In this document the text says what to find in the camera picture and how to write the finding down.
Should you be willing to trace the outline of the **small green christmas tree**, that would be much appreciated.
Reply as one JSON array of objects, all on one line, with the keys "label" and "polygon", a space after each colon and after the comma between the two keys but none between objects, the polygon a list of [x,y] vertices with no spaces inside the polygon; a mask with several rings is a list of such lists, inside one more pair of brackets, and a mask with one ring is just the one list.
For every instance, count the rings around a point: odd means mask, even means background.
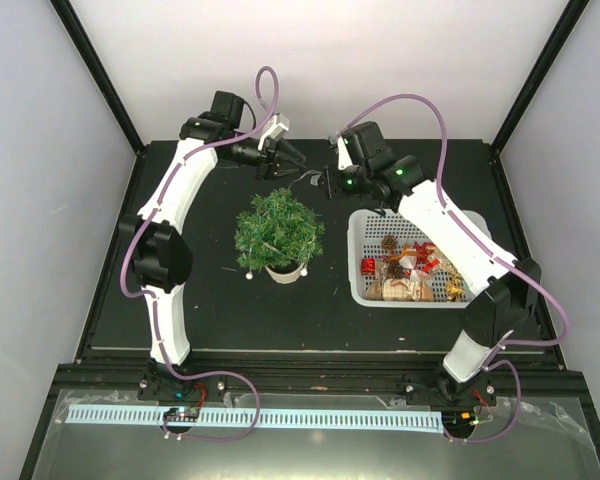
[{"label": "small green christmas tree", "polygon": [[296,280],[308,274],[310,260],[323,254],[324,223],[288,188],[255,195],[236,220],[237,262],[248,280],[262,270]]}]

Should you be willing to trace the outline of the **white perforated plastic basket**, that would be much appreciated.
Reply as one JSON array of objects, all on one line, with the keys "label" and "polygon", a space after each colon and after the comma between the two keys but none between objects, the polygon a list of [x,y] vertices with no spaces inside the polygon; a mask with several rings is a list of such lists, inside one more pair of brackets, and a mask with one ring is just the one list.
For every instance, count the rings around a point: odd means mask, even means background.
[{"label": "white perforated plastic basket", "polygon": [[447,272],[437,271],[426,283],[431,287],[431,301],[385,300],[379,297],[375,274],[364,274],[363,261],[372,259],[376,263],[389,257],[389,253],[381,247],[386,235],[397,240],[396,252],[399,253],[405,244],[412,247],[429,242],[430,239],[415,225],[390,209],[385,209],[383,216],[370,210],[354,211],[348,220],[348,278],[352,298],[360,305],[369,308],[407,308],[407,309],[463,309],[473,298],[465,283],[462,284],[464,295],[457,301],[449,300],[447,285],[451,277]]}]

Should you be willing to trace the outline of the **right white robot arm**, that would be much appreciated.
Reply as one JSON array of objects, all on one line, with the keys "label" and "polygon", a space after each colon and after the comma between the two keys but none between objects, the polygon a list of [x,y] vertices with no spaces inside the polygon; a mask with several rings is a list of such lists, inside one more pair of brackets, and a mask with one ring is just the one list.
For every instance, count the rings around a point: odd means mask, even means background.
[{"label": "right white robot arm", "polygon": [[459,402],[497,349],[533,316],[541,269],[532,259],[517,260],[473,224],[431,168],[412,155],[398,158],[377,123],[342,131],[332,146],[337,162],[319,181],[326,197],[367,195],[401,215],[434,243],[473,295],[463,310],[462,330],[434,379],[441,400]]}]

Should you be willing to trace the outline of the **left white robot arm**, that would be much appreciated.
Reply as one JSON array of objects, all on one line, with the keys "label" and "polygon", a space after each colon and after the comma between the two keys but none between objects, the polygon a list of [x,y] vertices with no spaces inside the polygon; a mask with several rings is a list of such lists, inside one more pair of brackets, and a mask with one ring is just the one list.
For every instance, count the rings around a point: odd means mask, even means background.
[{"label": "left white robot arm", "polygon": [[301,167],[305,161],[285,140],[290,122],[276,111],[269,112],[255,131],[239,132],[246,106],[233,93],[216,92],[209,110],[182,125],[175,154],[149,200],[118,224],[127,244],[120,288],[126,297],[146,301],[150,357],[169,365],[160,375],[159,386],[173,399],[187,397],[195,384],[193,372],[181,365],[191,351],[184,289],[193,262],[183,230],[202,184],[222,160],[255,167],[259,179],[278,178],[283,162]]}]

